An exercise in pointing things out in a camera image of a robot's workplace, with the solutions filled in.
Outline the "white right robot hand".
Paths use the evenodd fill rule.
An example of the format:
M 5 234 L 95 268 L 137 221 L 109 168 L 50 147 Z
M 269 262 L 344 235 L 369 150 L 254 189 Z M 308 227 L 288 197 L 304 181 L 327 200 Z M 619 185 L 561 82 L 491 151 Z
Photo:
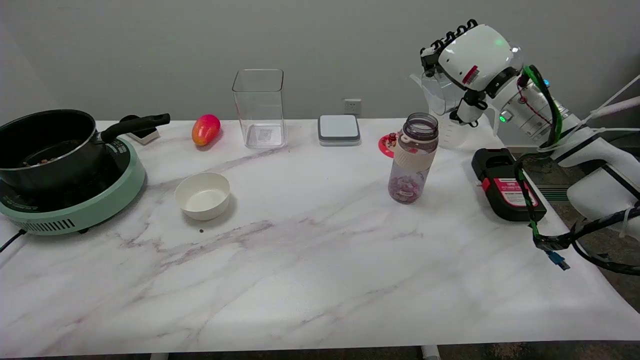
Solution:
M 471 127 L 487 109 L 500 121 L 501 112 L 518 94 L 517 80 L 524 68 L 521 48 L 474 19 L 421 48 L 420 61 L 425 76 L 442 75 L 462 91 L 449 118 Z

